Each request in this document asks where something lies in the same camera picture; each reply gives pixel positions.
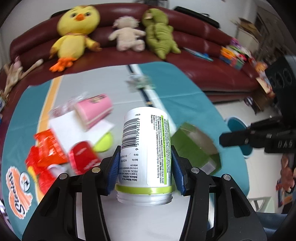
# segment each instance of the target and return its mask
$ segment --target green stripe on label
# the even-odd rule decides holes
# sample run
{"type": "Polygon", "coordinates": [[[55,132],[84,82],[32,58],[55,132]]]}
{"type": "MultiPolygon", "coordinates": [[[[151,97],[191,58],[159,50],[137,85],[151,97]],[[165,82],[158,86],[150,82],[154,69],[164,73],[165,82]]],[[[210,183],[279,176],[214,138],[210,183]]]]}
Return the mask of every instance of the green stripe on label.
{"type": "Polygon", "coordinates": [[[164,168],[164,182],[167,184],[166,180],[166,148],[165,148],[165,124],[163,121],[163,115],[161,116],[161,126],[163,131],[163,168],[164,168]]]}
{"type": "Polygon", "coordinates": [[[173,186],[160,187],[160,188],[139,188],[139,187],[127,187],[119,184],[115,185],[115,190],[119,192],[129,194],[161,194],[161,193],[172,193],[173,186]]]}

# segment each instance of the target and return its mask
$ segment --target green ring on bottle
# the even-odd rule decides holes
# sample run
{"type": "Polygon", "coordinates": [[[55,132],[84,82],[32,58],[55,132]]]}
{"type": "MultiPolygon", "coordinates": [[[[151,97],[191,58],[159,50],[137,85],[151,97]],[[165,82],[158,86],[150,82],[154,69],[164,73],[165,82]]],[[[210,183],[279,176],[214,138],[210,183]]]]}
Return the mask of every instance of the green ring on bottle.
{"type": "Polygon", "coordinates": [[[115,185],[115,190],[119,192],[129,193],[129,194],[163,194],[172,193],[173,186],[168,187],[158,187],[158,188],[139,188],[139,187],[127,187],[119,184],[115,185]]]}

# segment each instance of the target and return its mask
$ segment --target orange feet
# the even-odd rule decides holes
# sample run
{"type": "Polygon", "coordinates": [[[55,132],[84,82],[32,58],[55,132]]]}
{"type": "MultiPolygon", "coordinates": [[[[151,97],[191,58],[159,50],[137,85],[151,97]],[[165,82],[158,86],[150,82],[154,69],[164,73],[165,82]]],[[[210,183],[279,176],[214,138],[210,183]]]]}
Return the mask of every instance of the orange feet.
{"type": "Polygon", "coordinates": [[[57,63],[51,67],[49,70],[51,72],[62,72],[65,68],[69,68],[73,65],[73,62],[77,60],[76,58],[60,58],[57,63]]]}

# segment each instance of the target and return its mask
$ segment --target green box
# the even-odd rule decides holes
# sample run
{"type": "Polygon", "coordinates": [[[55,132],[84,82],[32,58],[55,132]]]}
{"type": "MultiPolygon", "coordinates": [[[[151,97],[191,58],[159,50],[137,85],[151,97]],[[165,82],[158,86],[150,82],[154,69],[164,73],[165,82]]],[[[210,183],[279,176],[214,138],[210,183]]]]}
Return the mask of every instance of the green box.
{"type": "Polygon", "coordinates": [[[217,148],[197,127],[185,122],[170,140],[178,155],[187,158],[193,167],[198,167],[211,175],[221,169],[217,148]]]}

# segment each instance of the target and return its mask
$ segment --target yellow-green ball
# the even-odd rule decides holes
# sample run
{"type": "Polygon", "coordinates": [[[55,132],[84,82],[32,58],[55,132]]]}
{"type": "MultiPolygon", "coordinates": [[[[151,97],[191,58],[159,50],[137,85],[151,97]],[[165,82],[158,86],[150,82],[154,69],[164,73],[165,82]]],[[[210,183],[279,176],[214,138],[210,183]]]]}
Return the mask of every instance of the yellow-green ball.
{"type": "Polygon", "coordinates": [[[105,134],[94,146],[93,151],[104,152],[111,148],[113,144],[113,136],[111,132],[105,134]]]}

